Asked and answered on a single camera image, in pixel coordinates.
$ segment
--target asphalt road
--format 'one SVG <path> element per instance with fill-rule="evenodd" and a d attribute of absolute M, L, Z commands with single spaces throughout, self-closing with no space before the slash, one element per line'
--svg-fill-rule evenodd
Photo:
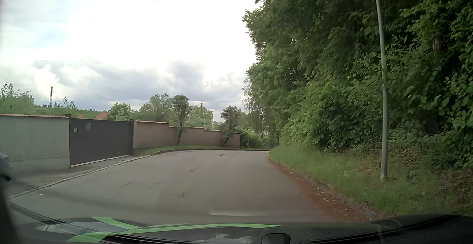
<path fill-rule="evenodd" d="M 262 151 L 181 151 L 117 165 L 11 201 L 54 218 L 145 224 L 328 222 Z M 27 222 L 15 216 L 17 223 Z"/>

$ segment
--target street lamp pole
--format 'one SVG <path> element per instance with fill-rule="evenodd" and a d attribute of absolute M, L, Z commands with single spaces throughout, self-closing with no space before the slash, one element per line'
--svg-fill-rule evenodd
<path fill-rule="evenodd" d="M 381 180 L 387 177 L 387 134 L 388 134 L 388 105 L 387 105 L 387 89 L 386 89 L 386 50 L 384 40 L 383 19 L 381 17 L 381 4 L 376 0 L 376 11 L 378 13 L 378 27 L 379 27 L 379 45 L 381 47 L 381 72 L 383 76 L 383 140 L 381 151 Z"/>

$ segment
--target cloud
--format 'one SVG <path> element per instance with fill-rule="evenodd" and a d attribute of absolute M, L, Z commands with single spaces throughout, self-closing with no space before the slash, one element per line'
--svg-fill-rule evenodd
<path fill-rule="evenodd" d="M 254 47 L 241 16 L 253 0 L 0 0 L 0 80 L 37 101 L 139 107 L 184 94 L 241 106 Z"/>
<path fill-rule="evenodd" d="M 221 110 L 240 102 L 240 80 L 229 73 L 205 81 L 205 68 L 197 63 L 171 62 L 166 72 L 156 68 L 123 69 L 101 60 L 85 58 L 74 62 L 34 60 L 33 66 L 47 70 L 57 83 L 70 91 L 68 98 L 80 108 L 108 109 L 111 102 L 142 105 L 155 94 L 183 94 L 203 102 L 209 109 Z"/>
<path fill-rule="evenodd" d="M 46 66 L 48 64 L 48 60 L 38 60 L 38 59 L 35 59 L 33 61 L 33 66 L 37 69 L 43 69 L 44 66 Z"/>
<path fill-rule="evenodd" d="M 87 0 L 0 0 L 2 42 L 8 47 L 51 47 L 66 44 L 68 18 Z M 5 32 L 26 35 L 6 42 Z"/>

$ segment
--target red roof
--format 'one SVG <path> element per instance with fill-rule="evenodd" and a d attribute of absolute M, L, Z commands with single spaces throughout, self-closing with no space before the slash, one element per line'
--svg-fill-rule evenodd
<path fill-rule="evenodd" d="M 96 116 L 94 119 L 95 120 L 101 120 L 101 119 L 105 118 L 107 115 L 108 115 L 108 113 L 101 113 L 98 116 Z"/>

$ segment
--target grass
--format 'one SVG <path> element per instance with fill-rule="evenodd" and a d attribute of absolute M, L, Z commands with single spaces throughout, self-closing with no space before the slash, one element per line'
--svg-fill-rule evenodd
<path fill-rule="evenodd" d="M 273 148 L 270 157 L 384 216 L 473 214 L 472 176 L 465 175 L 465 171 L 438 170 L 424 162 L 413 162 L 409 153 L 414 152 L 392 151 L 385 181 L 379 178 L 380 156 L 362 150 L 323 153 L 290 144 Z"/>
<path fill-rule="evenodd" d="M 212 149 L 212 150 L 241 150 L 241 151 L 269 151 L 269 149 L 253 149 L 253 148 L 232 148 L 232 147 L 220 147 L 220 146 L 206 146 L 206 145 L 180 145 L 180 146 L 163 146 L 144 149 L 138 152 L 138 155 L 145 156 L 151 155 L 160 151 L 171 151 L 171 150 L 185 150 L 185 149 Z"/>

